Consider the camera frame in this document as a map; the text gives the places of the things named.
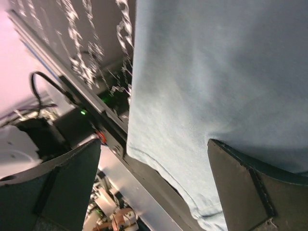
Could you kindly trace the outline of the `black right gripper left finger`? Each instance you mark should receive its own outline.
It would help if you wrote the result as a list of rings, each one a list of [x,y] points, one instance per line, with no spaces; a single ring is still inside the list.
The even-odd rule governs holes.
[[[93,139],[0,181],[2,231],[80,231],[101,153]]]

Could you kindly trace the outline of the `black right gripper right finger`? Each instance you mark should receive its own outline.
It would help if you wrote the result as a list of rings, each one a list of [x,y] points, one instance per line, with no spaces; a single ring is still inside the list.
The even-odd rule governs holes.
[[[217,140],[208,157],[230,231],[306,231],[308,179]]]

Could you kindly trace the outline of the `light blue t-shirt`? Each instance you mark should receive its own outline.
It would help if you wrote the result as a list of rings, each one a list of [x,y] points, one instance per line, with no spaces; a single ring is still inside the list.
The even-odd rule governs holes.
[[[307,174],[307,1],[136,2],[127,153],[225,231],[210,139]]]

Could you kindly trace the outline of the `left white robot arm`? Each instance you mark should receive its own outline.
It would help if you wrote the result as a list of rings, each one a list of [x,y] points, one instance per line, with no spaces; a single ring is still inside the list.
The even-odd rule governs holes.
[[[46,119],[33,118],[0,128],[0,180],[34,168],[69,151]]]

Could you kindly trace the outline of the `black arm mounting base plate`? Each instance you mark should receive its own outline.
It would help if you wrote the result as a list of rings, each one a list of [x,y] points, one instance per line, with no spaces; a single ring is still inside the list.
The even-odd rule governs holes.
[[[101,154],[99,167],[152,231],[199,231],[180,194],[148,165],[127,155],[127,127],[85,84],[60,76],[73,104],[80,106],[110,148]]]

